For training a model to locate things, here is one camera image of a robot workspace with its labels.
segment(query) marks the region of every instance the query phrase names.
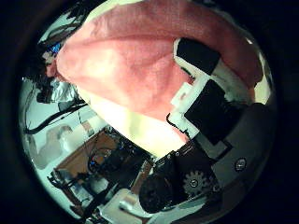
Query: pink fabric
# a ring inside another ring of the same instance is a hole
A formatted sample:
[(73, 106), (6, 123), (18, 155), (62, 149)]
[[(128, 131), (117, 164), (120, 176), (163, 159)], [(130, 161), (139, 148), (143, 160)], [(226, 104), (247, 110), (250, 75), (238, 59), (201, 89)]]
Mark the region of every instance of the pink fabric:
[(261, 80), (261, 65), (245, 38), (221, 16), (184, 0), (147, 0), (111, 9), (66, 41), (48, 75), (165, 120), (179, 87), (191, 82), (173, 60), (179, 37), (217, 50), (249, 88)]

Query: gear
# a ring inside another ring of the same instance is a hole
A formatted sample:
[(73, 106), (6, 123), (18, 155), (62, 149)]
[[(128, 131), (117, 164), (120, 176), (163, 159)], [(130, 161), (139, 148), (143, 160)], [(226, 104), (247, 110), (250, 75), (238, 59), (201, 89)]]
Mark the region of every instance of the gear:
[(211, 180), (208, 180), (203, 172), (191, 171), (189, 174), (186, 174), (183, 188), (185, 189), (185, 192), (192, 197), (202, 193), (203, 188), (208, 187), (210, 182)]

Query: black cable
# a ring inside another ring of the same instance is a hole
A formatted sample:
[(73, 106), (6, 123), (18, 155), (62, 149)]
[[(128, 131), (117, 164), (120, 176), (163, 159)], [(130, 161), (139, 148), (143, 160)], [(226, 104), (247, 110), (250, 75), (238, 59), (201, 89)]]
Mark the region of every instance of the black cable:
[(75, 112), (79, 109), (81, 109), (82, 107), (86, 106), (87, 104), (83, 104), (83, 105), (77, 105), (77, 106), (71, 106), (69, 108), (67, 108), (64, 111), (59, 111), (56, 114), (53, 114), (51, 116), (49, 116), (47, 119), (45, 119), (41, 124), (39, 124), (36, 128), (34, 129), (28, 129), (27, 127), (25, 127), (24, 133), (27, 134), (35, 134), (40, 132), (41, 130), (43, 130), (44, 128), (46, 128), (47, 126), (50, 125), (50, 123), (54, 120), (59, 118), (61, 115), (69, 113), (69, 112)]

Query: screw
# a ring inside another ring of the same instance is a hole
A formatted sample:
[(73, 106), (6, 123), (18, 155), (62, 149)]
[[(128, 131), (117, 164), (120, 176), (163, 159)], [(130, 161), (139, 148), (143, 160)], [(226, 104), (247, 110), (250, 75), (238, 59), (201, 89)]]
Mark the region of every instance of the screw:
[(213, 191), (218, 192), (221, 189), (221, 187), (217, 184), (213, 186)]
[(198, 186), (198, 181), (193, 179), (191, 182), (190, 182), (190, 186), (193, 187), (193, 188), (196, 188)]
[(246, 165), (247, 165), (246, 159), (240, 158), (235, 162), (235, 170), (237, 172), (241, 172), (246, 168)]

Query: wooden surface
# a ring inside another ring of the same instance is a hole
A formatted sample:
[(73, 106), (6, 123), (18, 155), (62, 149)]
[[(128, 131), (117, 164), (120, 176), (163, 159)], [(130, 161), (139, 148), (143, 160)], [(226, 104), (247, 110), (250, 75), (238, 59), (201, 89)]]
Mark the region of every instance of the wooden surface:
[(115, 149), (117, 144), (113, 138), (107, 134), (101, 132), (95, 134), (88, 142), (83, 144), (80, 148), (74, 151), (64, 161), (62, 161), (57, 167), (57, 170), (65, 169), (73, 177), (76, 177), (78, 173), (88, 173), (87, 162), (88, 157), (93, 148), (100, 148), (100, 152), (103, 154), (110, 153), (111, 149)]

